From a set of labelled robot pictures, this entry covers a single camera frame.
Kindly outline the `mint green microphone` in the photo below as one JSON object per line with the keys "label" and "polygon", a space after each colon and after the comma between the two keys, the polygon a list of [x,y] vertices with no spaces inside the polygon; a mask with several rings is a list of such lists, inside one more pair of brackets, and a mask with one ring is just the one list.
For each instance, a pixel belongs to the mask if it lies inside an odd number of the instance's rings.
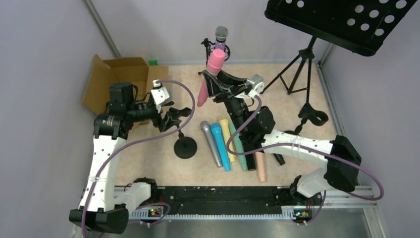
{"label": "mint green microphone", "polygon": [[[233,135],[233,133],[236,131],[236,128],[235,128],[235,126],[232,122],[229,123],[229,130],[230,130],[231,135]],[[233,143],[234,143],[234,147],[235,147],[235,152],[237,152],[237,153],[243,153],[244,152],[244,148],[243,148],[242,142],[239,138],[239,134],[234,136]],[[242,170],[247,171],[248,167],[247,167],[247,161],[246,161],[245,155],[237,155],[237,158],[239,160],[239,163],[241,165]]]}

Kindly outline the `beige pink microphone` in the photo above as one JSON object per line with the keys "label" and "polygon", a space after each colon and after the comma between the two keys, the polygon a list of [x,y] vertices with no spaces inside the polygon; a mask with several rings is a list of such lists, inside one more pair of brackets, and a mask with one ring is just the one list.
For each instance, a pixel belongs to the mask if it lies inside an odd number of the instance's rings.
{"label": "beige pink microphone", "polygon": [[260,182],[266,182],[267,178],[264,153],[256,152],[254,156],[256,161],[258,179]]}

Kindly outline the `black microphone silver grille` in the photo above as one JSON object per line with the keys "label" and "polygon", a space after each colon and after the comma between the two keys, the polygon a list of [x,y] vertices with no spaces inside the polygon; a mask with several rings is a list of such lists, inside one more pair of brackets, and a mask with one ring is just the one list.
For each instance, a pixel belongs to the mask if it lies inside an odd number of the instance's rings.
{"label": "black microphone silver grille", "polygon": [[255,171],[257,167],[256,167],[254,154],[246,155],[245,158],[246,158],[247,170]]}

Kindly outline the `black round-base stand with clip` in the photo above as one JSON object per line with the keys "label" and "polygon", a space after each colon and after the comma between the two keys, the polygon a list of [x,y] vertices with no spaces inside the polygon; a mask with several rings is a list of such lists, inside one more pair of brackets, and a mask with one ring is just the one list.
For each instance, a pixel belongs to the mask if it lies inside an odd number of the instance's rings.
{"label": "black round-base stand with clip", "polygon": [[181,159],[192,158],[197,152],[196,141],[188,136],[185,136],[181,130],[178,130],[178,139],[174,144],[174,153]]}

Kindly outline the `silver grey microphone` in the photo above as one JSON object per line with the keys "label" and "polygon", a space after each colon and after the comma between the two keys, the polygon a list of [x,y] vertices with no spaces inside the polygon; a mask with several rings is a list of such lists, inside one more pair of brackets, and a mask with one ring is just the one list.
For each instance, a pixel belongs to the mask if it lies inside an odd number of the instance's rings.
{"label": "silver grey microphone", "polygon": [[210,152],[212,154],[212,157],[213,157],[213,160],[214,160],[216,166],[218,168],[221,168],[222,167],[221,158],[220,158],[219,151],[218,151],[217,145],[215,143],[213,134],[211,132],[211,127],[210,127],[209,122],[206,121],[206,120],[200,122],[200,127],[201,127],[201,131],[203,132],[203,134],[204,134],[204,136],[207,140]]}

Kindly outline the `cream yellow microphone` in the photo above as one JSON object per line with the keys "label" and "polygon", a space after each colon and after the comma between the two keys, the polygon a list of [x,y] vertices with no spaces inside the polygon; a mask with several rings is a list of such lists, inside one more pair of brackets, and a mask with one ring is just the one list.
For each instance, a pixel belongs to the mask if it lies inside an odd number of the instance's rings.
{"label": "cream yellow microphone", "polygon": [[[229,120],[227,119],[227,117],[222,116],[218,118],[218,123],[222,129],[222,136],[226,147],[226,151],[227,149],[233,150],[232,145],[227,146],[227,141],[231,136],[229,129]],[[231,163],[235,162],[235,156],[233,154],[227,151],[227,155]]]}

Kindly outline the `teal blue microphone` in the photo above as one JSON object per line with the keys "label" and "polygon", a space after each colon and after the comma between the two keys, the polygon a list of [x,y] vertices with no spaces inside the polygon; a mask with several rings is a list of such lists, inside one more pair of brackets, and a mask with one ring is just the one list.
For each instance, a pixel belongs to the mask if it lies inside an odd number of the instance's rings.
{"label": "teal blue microphone", "polygon": [[219,123],[215,122],[210,125],[210,129],[216,142],[222,166],[225,171],[231,171],[231,165],[228,158],[226,145],[224,143],[221,126],[219,125]]}

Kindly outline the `brown cardboard box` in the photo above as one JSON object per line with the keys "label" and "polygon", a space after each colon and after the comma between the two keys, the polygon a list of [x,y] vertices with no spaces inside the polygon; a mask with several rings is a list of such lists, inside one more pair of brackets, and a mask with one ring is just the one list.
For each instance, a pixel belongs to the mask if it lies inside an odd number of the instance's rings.
{"label": "brown cardboard box", "polygon": [[167,88],[168,67],[148,66],[143,58],[102,60],[94,56],[83,104],[97,116],[94,135],[117,135],[152,123],[161,132],[170,127],[163,107],[173,101]]}

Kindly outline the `black shock mount tripod stand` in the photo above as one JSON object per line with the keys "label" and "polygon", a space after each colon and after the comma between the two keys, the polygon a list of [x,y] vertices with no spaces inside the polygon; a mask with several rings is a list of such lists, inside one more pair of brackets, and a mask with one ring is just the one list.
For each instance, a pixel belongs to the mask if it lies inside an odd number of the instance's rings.
{"label": "black shock mount tripod stand", "polygon": [[215,42],[211,42],[208,38],[205,38],[201,44],[206,49],[206,70],[198,72],[198,75],[208,72],[210,75],[216,77],[231,55],[231,50],[226,44],[226,37],[216,37]]}

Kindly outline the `purple glitter microphone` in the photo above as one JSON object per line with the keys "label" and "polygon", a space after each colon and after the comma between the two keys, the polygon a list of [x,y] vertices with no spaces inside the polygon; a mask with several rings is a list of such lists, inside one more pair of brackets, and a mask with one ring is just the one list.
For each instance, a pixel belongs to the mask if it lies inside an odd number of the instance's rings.
{"label": "purple glitter microphone", "polygon": [[225,51],[228,29],[225,26],[218,26],[215,30],[215,48]]}

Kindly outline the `black round-base stand with holder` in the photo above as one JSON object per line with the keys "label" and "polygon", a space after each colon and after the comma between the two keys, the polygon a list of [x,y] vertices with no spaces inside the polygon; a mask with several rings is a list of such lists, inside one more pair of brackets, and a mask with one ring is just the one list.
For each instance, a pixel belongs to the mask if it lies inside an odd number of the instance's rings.
{"label": "black round-base stand with holder", "polygon": [[315,126],[323,126],[329,121],[328,115],[323,111],[315,110],[310,103],[305,103],[298,113],[298,118],[301,119],[301,123],[294,129],[289,130],[293,135],[299,135],[303,129],[303,125],[310,121]]}

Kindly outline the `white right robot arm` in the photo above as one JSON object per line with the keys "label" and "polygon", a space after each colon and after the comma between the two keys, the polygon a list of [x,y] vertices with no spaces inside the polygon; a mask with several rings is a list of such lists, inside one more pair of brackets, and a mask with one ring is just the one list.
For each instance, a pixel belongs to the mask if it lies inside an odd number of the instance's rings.
{"label": "white right robot arm", "polygon": [[258,74],[249,78],[239,78],[224,71],[213,75],[204,70],[202,74],[209,96],[215,103],[224,103],[236,128],[227,144],[238,136],[246,154],[262,152],[291,156],[319,167],[294,179],[290,186],[292,195],[298,193],[311,198],[333,188],[343,192],[355,190],[361,158],[346,137],[338,135],[333,140],[317,140],[275,129],[272,112],[261,105],[264,81]]}

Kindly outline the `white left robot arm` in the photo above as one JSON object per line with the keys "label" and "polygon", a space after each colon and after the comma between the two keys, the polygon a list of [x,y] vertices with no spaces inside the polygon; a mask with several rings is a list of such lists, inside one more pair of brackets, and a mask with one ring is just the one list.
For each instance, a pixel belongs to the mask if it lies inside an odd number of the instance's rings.
{"label": "white left robot arm", "polygon": [[86,238],[90,231],[100,234],[121,234],[129,215],[152,195],[152,184],[135,182],[127,192],[114,196],[120,153],[143,139],[127,142],[129,131],[137,122],[150,120],[159,129],[162,139],[186,126],[181,121],[193,118],[195,107],[181,110],[173,107],[171,93],[164,80],[155,80],[147,102],[137,100],[138,87],[129,82],[112,84],[105,111],[94,120],[93,157],[87,185],[78,208],[69,213],[69,220],[81,229]]}

